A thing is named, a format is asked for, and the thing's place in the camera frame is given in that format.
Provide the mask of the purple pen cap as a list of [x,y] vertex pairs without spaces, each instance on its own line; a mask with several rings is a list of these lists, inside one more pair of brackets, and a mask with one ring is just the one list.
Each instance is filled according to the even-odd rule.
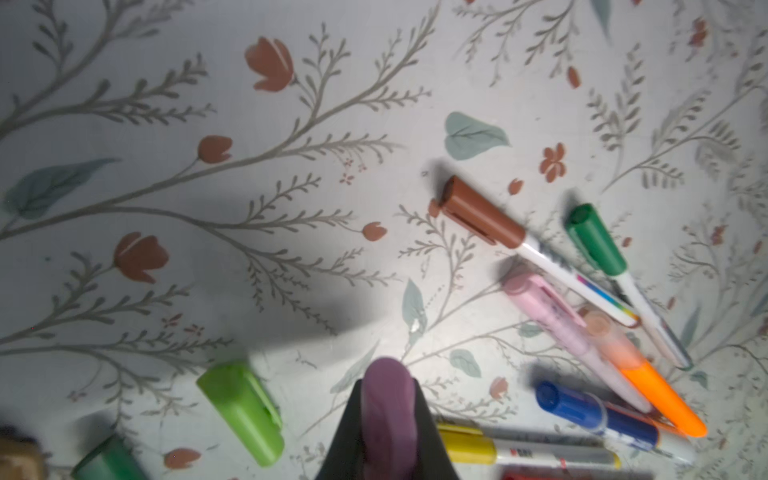
[[415,381],[393,358],[367,368],[361,388],[361,432],[366,479],[409,479],[417,460]]

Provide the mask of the blue capped marker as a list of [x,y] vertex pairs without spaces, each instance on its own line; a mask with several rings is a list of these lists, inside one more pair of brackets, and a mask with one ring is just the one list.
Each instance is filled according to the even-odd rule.
[[676,428],[558,384],[541,381],[535,387],[541,409],[586,431],[640,451],[653,452],[686,465],[696,459],[691,441]]

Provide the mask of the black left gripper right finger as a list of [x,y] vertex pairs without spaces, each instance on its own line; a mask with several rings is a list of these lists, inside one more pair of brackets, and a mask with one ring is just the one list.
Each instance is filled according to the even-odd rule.
[[459,476],[448,456],[438,432],[437,424],[431,415],[431,411],[417,380],[414,380],[414,386],[414,418],[417,441],[416,464],[413,469],[412,479],[458,480]]

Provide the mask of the brown pen cap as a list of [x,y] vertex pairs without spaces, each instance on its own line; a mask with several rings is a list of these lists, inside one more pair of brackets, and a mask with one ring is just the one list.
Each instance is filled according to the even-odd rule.
[[38,444],[9,431],[1,432],[1,480],[45,480],[47,467]]

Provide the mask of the light green pen cap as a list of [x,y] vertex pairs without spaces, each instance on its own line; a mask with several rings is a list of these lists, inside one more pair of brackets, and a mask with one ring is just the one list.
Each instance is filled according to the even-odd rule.
[[282,418],[247,361],[213,366],[196,385],[259,466],[271,467],[281,458]]

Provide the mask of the yellow capped marker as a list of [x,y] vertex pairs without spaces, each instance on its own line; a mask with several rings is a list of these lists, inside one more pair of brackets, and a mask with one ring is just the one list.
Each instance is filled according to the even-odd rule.
[[479,429],[450,424],[439,424],[437,429],[454,463],[561,470],[621,468],[619,457],[602,447],[497,439],[486,436]]

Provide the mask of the dark green pen cap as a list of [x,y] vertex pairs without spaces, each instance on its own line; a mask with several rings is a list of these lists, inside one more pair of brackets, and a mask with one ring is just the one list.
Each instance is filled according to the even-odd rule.
[[147,480],[138,462],[123,444],[121,438],[112,435],[72,469],[75,480]]

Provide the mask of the red capped marker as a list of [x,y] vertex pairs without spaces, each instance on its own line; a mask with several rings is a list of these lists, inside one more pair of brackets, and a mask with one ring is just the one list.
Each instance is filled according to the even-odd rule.
[[521,472],[507,471],[503,480],[653,480],[650,473],[627,472]]

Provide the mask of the orange highlighter pen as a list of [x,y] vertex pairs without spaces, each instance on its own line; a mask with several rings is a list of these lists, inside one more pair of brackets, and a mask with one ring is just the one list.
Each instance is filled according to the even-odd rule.
[[705,423],[607,314],[587,307],[581,313],[585,330],[600,353],[661,415],[687,436],[703,438],[707,435]]

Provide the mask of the pink highlighter pen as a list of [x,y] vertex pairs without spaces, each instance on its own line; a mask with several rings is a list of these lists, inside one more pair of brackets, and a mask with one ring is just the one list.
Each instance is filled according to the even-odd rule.
[[509,277],[503,290],[517,308],[613,393],[642,413],[653,410],[648,399],[602,356],[586,334],[585,321],[543,277],[534,273]]

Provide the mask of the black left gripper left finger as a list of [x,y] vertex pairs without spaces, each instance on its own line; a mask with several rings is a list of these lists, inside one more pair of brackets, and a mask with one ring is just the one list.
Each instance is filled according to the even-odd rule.
[[317,480],[363,479],[364,441],[362,439],[362,381],[358,380],[340,419]]

